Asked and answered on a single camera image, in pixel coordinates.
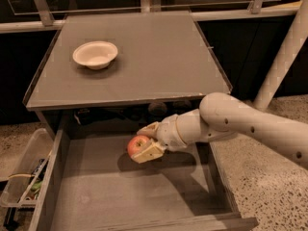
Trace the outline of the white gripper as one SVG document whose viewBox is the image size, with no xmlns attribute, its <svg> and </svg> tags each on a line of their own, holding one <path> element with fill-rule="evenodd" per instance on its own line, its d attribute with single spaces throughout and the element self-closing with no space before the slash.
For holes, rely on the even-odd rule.
<svg viewBox="0 0 308 231">
<path fill-rule="evenodd" d="M 137 143 L 131 159 L 142 164 L 162 157 L 165 149 L 169 151 L 179 151 L 187 147 L 180 137 L 177 129 L 177 118 L 179 115 L 172 115 L 164 118 L 160 123 L 155 121 L 143 128 L 137 134 L 156 138 L 157 141 Z"/>
</svg>

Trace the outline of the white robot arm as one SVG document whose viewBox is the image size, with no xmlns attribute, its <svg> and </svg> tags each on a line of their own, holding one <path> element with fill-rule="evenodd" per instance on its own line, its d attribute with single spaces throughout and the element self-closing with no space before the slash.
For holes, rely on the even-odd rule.
<svg viewBox="0 0 308 231">
<path fill-rule="evenodd" d="M 178 151 L 195 142 L 227 139 L 244 134 L 278 154 L 308 166 L 308 124 L 271 115 L 266 108 L 308 38 L 308 0 L 301 0 L 295 19 L 260 87 L 252 106 L 225 93 L 206 95 L 199 108 L 182 115 L 171 115 L 141 128 L 139 142 L 131 159 L 139 164 Z"/>
</svg>

